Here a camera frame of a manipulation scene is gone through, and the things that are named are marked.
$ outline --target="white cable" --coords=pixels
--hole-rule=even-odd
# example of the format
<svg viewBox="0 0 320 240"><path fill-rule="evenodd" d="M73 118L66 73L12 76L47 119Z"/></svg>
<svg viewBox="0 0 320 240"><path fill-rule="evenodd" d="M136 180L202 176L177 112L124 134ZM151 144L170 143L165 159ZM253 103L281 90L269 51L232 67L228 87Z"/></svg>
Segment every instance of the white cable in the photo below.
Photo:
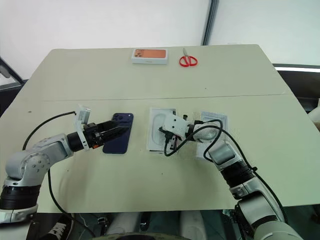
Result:
<svg viewBox="0 0 320 240"><path fill-rule="evenodd" d="M79 216L80 216L80 218L82 219L83 224L84 224L86 227L88 227L88 225L87 225L87 223L86 223L86 220L82 217L81 213L79 213ZM85 229L83 229L83 231L81 232L78 240L80 240L80 238L82 237L82 235L84 234L84 232L85 232Z"/></svg>

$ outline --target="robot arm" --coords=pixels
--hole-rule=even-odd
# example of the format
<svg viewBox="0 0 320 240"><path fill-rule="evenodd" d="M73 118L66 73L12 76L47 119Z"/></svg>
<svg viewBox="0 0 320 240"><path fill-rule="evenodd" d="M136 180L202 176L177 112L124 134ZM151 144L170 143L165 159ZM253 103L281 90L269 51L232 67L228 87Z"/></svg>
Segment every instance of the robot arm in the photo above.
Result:
<svg viewBox="0 0 320 240"><path fill-rule="evenodd" d="M52 165L72 157L79 150L100 147L128 129L117 126L114 121L86 124L89 114L88 110L78 112L75 121L77 132L45 138L10 157L5 166L8 177L0 196L0 224L33 217L38 209L41 184ZM80 129L79 122L85 124L83 129Z"/></svg>
<svg viewBox="0 0 320 240"><path fill-rule="evenodd" d="M176 115L167 115L161 131L181 139L189 139L192 133L206 125L208 127L193 134L192 141L212 142L218 136L219 127L214 122L195 121L194 124ZM213 145L208 154L229 185L236 200L238 214L249 225L249 233L255 240L301 240L302 238L284 221L282 210L251 166L238 154L228 142Z"/></svg>

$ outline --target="white wall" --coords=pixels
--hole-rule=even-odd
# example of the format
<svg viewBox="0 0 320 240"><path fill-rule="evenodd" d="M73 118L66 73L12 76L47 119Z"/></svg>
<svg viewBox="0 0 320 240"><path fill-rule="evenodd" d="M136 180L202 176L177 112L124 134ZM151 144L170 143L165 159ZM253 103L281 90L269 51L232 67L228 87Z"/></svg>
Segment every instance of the white wall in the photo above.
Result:
<svg viewBox="0 0 320 240"><path fill-rule="evenodd" d="M200 45L209 1L0 0L0 55L28 79L56 48ZM220 0L210 44L320 65L319 15L320 0Z"/></svg>
<svg viewBox="0 0 320 240"><path fill-rule="evenodd" d="M320 0L220 0L209 44L259 44L274 64L320 65Z"/></svg>

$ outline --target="orange phone box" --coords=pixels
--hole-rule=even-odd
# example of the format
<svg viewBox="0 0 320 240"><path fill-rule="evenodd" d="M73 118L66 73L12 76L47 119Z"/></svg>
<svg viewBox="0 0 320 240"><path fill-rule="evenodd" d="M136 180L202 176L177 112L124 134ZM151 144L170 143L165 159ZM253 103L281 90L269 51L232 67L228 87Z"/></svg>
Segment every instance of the orange phone box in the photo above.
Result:
<svg viewBox="0 0 320 240"><path fill-rule="evenodd" d="M135 48L131 59L133 64L167 64L168 50L158 48Z"/></svg>

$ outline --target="scissor handle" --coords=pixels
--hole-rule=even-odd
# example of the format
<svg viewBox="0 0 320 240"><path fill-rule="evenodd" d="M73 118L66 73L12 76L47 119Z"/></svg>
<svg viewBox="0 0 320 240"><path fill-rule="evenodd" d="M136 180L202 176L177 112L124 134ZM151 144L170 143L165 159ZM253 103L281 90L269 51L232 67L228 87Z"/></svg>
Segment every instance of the scissor handle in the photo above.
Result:
<svg viewBox="0 0 320 240"><path fill-rule="evenodd" d="M198 60L193 57L193 56L182 56L179 60L179 64L186 68L186 67L189 67L189 66L195 66L198 64Z"/></svg>

